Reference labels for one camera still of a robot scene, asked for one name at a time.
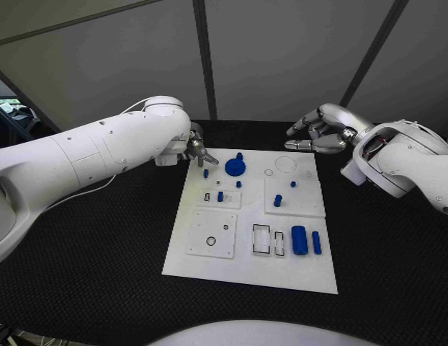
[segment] black table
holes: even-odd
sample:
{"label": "black table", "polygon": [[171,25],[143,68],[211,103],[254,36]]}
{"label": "black table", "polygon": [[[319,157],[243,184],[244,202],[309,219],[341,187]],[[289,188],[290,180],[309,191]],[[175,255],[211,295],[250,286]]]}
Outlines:
{"label": "black table", "polygon": [[[285,150],[287,123],[201,124],[210,147]],[[227,319],[448,345],[448,217],[417,189],[399,200],[354,186],[339,173],[349,158],[316,156],[338,296],[162,275],[188,163],[150,162],[39,218],[0,268],[0,322],[100,345]]]}

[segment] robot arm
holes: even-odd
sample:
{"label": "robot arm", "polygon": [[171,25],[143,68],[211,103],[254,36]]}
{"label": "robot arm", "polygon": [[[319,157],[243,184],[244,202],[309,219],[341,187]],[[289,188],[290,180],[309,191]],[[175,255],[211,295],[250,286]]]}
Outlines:
{"label": "robot arm", "polygon": [[375,126],[332,104],[306,115],[287,134],[306,127],[312,140],[289,141],[289,149],[335,154],[351,143],[347,178],[357,185],[373,181],[397,198],[419,186],[435,208],[448,214],[448,145],[433,131],[406,120]]}
{"label": "robot arm", "polygon": [[153,97],[145,112],[0,149],[0,261],[62,197],[152,159],[159,166],[178,164],[179,156],[218,164],[174,97]]}

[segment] white board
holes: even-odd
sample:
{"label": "white board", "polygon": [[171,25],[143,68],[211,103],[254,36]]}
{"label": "white board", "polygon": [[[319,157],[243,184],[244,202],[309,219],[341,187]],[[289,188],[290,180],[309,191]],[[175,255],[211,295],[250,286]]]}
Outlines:
{"label": "white board", "polygon": [[[243,152],[247,171],[240,177],[233,177],[225,172],[225,163],[237,157],[238,152]],[[197,161],[191,163],[174,236],[165,260],[163,275],[338,294],[336,273],[325,218],[321,216],[311,218],[302,215],[287,216],[266,213],[267,179],[295,180],[298,187],[319,184],[315,155],[296,152],[238,151],[215,148],[210,148],[210,153],[221,163],[220,166],[214,166],[207,162],[204,168],[199,167]],[[210,170],[208,179],[204,177],[204,169]],[[241,188],[237,187],[237,181],[243,183]],[[289,192],[292,192],[287,188],[295,189],[298,187],[285,186],[286,190],[283,194],[286,196],[286,203]],[[233,208],[230,205],[227,206],[225,203],[223,208],[215,206],[212,208],[202,207],[204,190],[241,192],[240,209]],[[324,199],[321,198],[319,200],[319,197],[318,203],[321,202],[321,206],[318,208],[322,208],[321,210],[325,212]],[[305,198],[306,203],[313,202],[311,195],[306,195]],[[192,232],[195,230],[195,226],[192,226],[195,213],[199,211],[204,211],[207,215],[210,215],[210,212],[236,215],[236,251],[233,258],[214,256],[212,251],[205,255],[188,253]],[[210,219],[217,220],[215,229],[221,230],[223,220],[220,221],[218,218]],[[254,255],[254,224],[270,226],[273,251],[276,246],[276,232],[280,231],[285,233],[283,257],[276,255]],[[296,255],[292,248],[292,227],[298,225],[306,227],[308,233],[311,253],[305,256]],[[313,231],[319,231],[321,233],[322,255],[313,253]],[[201,238],[208,238],[210,236],[211,234],[207,233]]]}

